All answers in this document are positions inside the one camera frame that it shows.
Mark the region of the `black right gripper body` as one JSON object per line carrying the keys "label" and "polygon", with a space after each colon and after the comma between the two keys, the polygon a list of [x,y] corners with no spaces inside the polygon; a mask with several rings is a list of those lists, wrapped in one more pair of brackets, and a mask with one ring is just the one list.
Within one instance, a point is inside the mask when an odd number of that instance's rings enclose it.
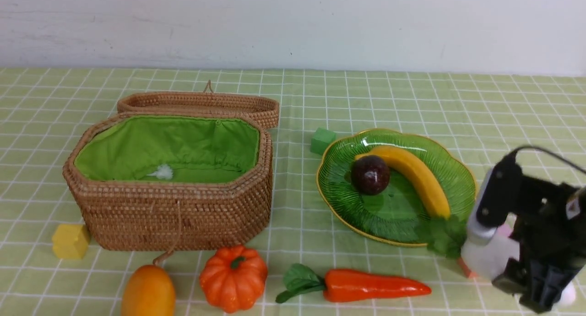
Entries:
{"label": "black right gripper body", "polygon": [[510,238],[519,255],[492,285],[519,294],[520,304],[536,314],[550,312],[585,266],[585,189],[525,176],[512,212]]}

